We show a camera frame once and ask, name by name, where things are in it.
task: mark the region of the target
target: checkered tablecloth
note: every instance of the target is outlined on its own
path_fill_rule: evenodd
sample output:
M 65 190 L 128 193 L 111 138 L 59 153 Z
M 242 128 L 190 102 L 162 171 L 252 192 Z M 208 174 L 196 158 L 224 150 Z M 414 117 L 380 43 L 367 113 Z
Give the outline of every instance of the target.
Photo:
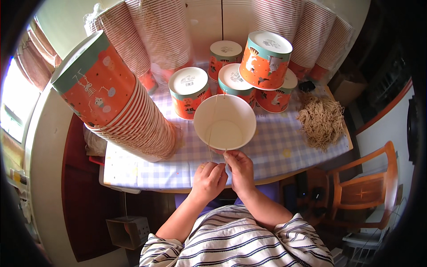
M 322 86 L 318 86 L 313 93 L 327 94 Z M 190 188 L 196 168 L 202 162 L 211 161 L 209 149 L 197 136 L 193 122 L 176 115 L 167 89 L 159 88 L 152 99 L 166 119 L 183 129 L 184 137 L 179 150 L 170 160 L 150 163 L 108 143 L 104 181 L 119 187 L 144 190 Z M 301 123 L 295 119 L 298 115 L 297 105 L 296 95 L 292 95 L 287 110 L 280 114 L 268 113 L 258 106 L 254 108 L 257 130 L 241 150 L 254 163 L 255 180 L 311 167 L 349 151 L 348 139 L 344 135 L 336 145 L 330 145 L 326 153 L 309 148 L 300 132 Z M 212 152 L 212 157 L 214 162 L 224 162 L 222 155 Z M 230 173 L 227 184 L 231 184 Z

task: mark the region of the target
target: striped shirt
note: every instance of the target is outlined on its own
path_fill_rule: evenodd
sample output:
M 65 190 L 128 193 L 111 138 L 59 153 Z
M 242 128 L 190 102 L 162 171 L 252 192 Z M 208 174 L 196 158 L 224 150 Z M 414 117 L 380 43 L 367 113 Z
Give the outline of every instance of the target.
M 300 266 L 285 247 L 311 266 L 333 266 L 331 253 L 300 214 L 270 232 L 243 205 L 201 216 L 184 245 L 150 234 L 140 266 Z

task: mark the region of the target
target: woman's right hand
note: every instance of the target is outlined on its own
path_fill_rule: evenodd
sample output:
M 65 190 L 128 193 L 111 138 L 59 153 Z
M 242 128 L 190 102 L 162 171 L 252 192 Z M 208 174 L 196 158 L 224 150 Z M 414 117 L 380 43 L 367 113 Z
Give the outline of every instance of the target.
M 224 153 L 232 173 L 231 188 L 240 199 L 255 190 L 254 164 L 245 153 L 238 150 L 230 150 Z

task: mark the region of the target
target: cardboard box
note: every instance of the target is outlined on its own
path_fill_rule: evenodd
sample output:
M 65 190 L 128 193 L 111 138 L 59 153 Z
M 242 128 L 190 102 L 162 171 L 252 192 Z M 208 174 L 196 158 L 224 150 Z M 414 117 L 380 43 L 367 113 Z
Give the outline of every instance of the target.
M 137 249 L 147 242 L 150 228 L 146 217 L 126 216 L 106 219 L 106 222 L 115 246 Z
M 368 83 L 357 66 L 346 58 L 328 83 L 336 101 L 346 107 L 365 90 Z

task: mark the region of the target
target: window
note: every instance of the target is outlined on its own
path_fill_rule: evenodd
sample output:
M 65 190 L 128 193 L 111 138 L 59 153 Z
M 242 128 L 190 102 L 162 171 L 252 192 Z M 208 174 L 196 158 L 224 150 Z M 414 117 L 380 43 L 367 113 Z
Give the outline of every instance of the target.
M 39 90 L 24 77 L 12 58 L 3 84 L 0 125 L 22 145 L 39 96 Z

